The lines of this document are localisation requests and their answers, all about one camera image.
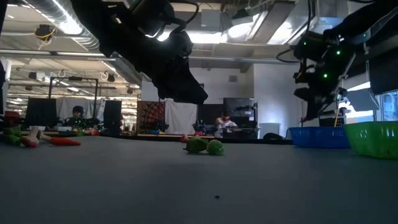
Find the person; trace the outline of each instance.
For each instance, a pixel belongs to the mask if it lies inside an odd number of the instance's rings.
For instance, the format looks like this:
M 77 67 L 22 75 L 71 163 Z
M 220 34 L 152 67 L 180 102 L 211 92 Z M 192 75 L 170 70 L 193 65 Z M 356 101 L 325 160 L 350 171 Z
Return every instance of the person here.
M 67 118 L 64 122 L 64 126 L 75 126 L 76 125 L 76 121 L 83 119 L 83 115 L 84 115 L 84 109 L 82 106 L 75 106 L 72 109 L 72 117 L 71 118 Z
M 230 120 L 231 117 L 229 116 L 222 116 L 220 118 L 216 119 L 216 127 L 217 131 L 215 132 L 215 137 L 216 138 L 222 138 L 222 133 L 223 133 L 223 128 L 228 128 L 228 127 L 238 127 L 238 125 Z M 232 133 L 232 130 L 227 129 L 226 130 L 228 133 Z

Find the black monitor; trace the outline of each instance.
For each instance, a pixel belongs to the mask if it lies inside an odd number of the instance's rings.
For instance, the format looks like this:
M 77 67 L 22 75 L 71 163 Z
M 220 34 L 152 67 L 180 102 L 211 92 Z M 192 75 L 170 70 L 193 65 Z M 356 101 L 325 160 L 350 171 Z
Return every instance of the black monitor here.
M 230 117 L 254 118 L 254 99 L 224 98 L 223 112 Z
M 47 126 L 56 122 L 56 99 L 29 98 L 25 117 L 28 126 Z
M 118 100 L 105 101 L 104 127 L 108 128 L 113 134 L 119 133 L 121 113 L 122 113 L 122 101 Z

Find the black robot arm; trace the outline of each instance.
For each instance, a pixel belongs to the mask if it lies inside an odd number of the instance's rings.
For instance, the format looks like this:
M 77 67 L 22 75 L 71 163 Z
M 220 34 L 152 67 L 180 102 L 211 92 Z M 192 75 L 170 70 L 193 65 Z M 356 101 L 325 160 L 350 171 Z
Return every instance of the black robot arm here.
M 193 43 L 183 29 L 198 13 L 191 0 L 138 0 L 130 8 L 122 2 L 71 0 L 79 20 L 99 40 L 109 57 L 119 53 L 139 72 L 152 79 L 161 99 L 203 104 L 208 95 L 189 71 Z M 197 7 L 191 19 L 174 16 L 170 2 Z M 166 25 L 177 24 L 169 38 L 158 41 Z
M 380 34 L 380 30 L 398 14 L 398 1 L 374 1 L 350 14 L 333 29 L 323 34 L 307 32 L 294 47 L 294 55 L 302 66 L 294 78 L 296 83 L 307 83 L 295 95 L 308 102 L 304 121 L 317 118 L 337 94 L 346 95 L 340 87 L 356 54 L 364 53 L 364 43 Z M 316 62 L 305 66 L 306 59 Z

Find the gray table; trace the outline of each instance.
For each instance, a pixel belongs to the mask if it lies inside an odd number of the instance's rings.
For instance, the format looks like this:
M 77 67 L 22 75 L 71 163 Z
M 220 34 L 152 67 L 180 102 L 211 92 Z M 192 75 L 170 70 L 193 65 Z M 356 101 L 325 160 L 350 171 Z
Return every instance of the gray table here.
M 398 223 L 398 161 L 260 144 L 193 156 L 177 142 L 74 139 L 83 144 L 0 144 L 0 223 Z

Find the plastic basket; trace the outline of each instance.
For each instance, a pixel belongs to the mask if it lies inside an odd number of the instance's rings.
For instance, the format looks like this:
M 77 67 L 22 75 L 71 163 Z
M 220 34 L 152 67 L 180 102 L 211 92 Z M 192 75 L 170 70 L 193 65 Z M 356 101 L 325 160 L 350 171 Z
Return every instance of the plastic basket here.
M 344 128 L 290 128 L 293 145 L 313 149 L 347 149 L 349 141 Z
M 398 159 L 398 121 L 344 125 L 354 152 L 381 159 Z

